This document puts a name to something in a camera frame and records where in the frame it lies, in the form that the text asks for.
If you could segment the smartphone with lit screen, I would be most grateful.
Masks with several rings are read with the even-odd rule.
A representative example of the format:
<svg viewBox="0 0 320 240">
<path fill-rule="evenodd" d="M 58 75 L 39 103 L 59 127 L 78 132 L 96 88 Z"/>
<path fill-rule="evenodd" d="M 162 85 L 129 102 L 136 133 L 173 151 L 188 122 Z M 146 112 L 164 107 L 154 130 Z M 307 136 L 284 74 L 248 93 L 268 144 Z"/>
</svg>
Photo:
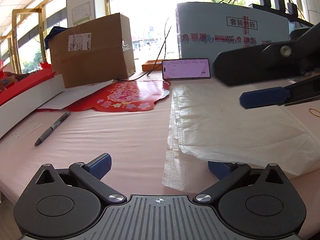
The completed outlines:
<svg viewBox="0 0 320 240">
<path fill-rule="evenodd" d="M 210 78 L 209 60 L 163 60 L 162 76 L 164 80 L 208 79 Z"/>
</svg>

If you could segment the large light blue box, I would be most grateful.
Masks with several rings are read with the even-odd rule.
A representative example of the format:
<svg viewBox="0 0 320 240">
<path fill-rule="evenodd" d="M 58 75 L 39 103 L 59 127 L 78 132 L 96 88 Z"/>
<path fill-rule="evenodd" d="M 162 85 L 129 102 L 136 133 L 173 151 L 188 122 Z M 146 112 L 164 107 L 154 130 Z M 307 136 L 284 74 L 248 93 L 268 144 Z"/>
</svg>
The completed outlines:
<svg viewBox="0 0 320 240">
<path fill-rule="evenodd" d="M 178 3 L 176 25 L 182 59 L 213 62 L 221 52 L 289 39 L 286 18 L 224 3 Z"/>
</svg>

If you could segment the white and red flat box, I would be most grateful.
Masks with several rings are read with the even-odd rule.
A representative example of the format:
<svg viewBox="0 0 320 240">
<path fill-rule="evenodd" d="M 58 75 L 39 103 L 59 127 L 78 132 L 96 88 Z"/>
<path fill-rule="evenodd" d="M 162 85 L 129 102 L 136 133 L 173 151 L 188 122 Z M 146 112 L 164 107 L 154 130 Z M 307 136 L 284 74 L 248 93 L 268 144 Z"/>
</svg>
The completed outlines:
<svg viewBox="0 0 320 240">
<path fill-rule="evenodd" d="M 52 73 L 47 80 L 1 105 L 1 138 L 26 116 L 64 90 L 62 75 Z"/>
</svg>

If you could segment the white air conditioner unit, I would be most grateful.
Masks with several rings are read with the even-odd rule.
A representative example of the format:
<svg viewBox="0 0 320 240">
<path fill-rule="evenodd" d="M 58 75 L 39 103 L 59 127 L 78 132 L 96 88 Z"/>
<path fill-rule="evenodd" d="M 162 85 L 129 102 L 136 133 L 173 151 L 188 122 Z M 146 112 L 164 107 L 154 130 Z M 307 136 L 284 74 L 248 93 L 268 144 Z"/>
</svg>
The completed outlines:
<svg viewBox="0 0 320 240">
<path fill-rule="evenodd" d="M 301 0 L 303 14 L 305 19 L 316 25 L 320 20 L 320 1 L 319 0 Z"/>
</svg>

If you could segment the orange flat box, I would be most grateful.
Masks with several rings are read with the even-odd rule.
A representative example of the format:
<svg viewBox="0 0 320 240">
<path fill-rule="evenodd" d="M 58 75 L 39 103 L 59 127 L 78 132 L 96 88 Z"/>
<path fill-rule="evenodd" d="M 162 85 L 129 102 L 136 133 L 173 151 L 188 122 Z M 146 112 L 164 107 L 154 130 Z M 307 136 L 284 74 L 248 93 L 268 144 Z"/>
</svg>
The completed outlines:
<svg viewBox="0 0 320 240">
<path fill-rule="evenodd" d="M 142 71 L 148 72 L 151 70 L 162 70 L 162 60 L 150 60 L 142 64 Z"/>
</svg>

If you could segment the grey pen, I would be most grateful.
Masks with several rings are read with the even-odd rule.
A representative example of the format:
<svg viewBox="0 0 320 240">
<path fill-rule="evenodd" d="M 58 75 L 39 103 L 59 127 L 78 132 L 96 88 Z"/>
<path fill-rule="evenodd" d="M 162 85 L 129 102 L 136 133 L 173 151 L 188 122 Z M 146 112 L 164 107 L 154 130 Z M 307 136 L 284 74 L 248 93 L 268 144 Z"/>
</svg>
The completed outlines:
<svg viewBox="0 0 320 240">
<path fill-rule="evenodd" d="M 61 117 L 59 117 L 48 129 L 46 129 L 41 136 L 36 140 L 34 146 L 39 146 L 42 144 L 51 134 L 57 129 L 69 116 L 71 115 L 71 111 L 64 113 Z"/>
</svg>

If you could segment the white nonwoven shopping bag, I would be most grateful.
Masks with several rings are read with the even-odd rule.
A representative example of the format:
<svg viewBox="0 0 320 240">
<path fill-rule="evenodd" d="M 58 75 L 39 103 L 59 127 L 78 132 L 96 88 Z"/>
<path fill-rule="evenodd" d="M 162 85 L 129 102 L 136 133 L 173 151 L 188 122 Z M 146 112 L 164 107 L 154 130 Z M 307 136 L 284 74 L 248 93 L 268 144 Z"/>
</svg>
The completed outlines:
<svg viewBox="0 0 320 240">
<path fill-rule="evenodd" d="M 252 167 L 278 164 L 290 178 L 319 168 L 319 102 L 244 109 L 243 92 L 288 81 L 226 87 L 218 81 L 175 82 L 163 185 L 197 193 L 216 181 L 209 161 Z"/>
</svg>

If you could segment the white paper sheet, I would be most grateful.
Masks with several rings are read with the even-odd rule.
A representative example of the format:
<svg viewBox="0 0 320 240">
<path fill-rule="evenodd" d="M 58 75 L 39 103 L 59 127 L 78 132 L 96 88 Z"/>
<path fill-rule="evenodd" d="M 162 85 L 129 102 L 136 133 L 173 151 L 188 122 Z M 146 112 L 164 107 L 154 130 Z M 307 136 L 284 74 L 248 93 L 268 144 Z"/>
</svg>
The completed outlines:
<svg viewBox="0 0 320 240">
<path fill-rule="evenodd" d="M 113 80 L 105 81 L 101 83 L 95 83 L 92 85 L 83 85 L 72 88 L 66 88 L 65 91 L 53 97 L 42 106 L 38 108 L 38 110 L 62 110 L 69 105 L 79 101 L 82 98 L 85 98 L 98 90 L 112 84 Z"/>
</svg>

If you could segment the red paper decoration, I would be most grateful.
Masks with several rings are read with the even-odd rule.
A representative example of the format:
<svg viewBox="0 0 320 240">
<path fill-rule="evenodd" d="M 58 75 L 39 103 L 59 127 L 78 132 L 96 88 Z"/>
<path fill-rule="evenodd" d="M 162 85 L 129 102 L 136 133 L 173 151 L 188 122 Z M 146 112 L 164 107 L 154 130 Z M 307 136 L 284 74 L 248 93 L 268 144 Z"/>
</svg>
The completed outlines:
<svg viewBox="0 0 320 240">
<path fill-rule="evenodd" d="M 72 112 L 146 112 L 169 95 L 163 80 L 113 81 L 112 84 L 64 108 Z"/>
</svg>

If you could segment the black power adapter right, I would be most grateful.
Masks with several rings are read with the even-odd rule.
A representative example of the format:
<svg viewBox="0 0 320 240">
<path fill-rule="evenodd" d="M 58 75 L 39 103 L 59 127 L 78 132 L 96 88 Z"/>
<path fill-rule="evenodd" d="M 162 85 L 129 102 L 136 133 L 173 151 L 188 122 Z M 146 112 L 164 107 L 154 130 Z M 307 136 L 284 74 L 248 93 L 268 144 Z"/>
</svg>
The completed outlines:
<svg viewBox="0 0 320 240">
<path fill-rule="evenodd" d="M 288 9 L 289 14 L 291 14 L 294 17 L 298 17 L 298 8 L 295 3 L 288 2 L 287 9 Z"/>
</svg>

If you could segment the black power adapter middle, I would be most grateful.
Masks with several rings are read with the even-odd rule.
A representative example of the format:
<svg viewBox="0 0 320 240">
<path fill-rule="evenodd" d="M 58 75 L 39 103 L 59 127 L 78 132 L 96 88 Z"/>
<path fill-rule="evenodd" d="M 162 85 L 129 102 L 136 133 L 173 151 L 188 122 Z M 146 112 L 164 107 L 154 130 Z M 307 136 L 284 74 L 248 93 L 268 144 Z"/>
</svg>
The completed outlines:
<svg viewBox="0 0 320 240">
<path fill-rule="evenodd" d="M 275 5 L 276 10 L 281 11 L 281 12 L 286 12 L 284 0 L 274 0 L 274 5 Z"/>
</svg>

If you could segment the sealed brown cardboard box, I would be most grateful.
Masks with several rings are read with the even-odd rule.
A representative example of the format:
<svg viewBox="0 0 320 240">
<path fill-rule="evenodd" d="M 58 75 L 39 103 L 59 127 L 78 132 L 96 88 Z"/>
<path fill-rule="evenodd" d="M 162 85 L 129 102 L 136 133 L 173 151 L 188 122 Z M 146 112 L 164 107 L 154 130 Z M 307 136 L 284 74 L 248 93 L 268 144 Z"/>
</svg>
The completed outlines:
<svg viewBox="0 0 320 240">
<path fill-rule="evenodd" d="M 52 70 L 67 88 L 127 79 L 136 71 L 130 20 L 120 13 L 72 28 L 53 27 L 45 45 Z"/>
</svg>

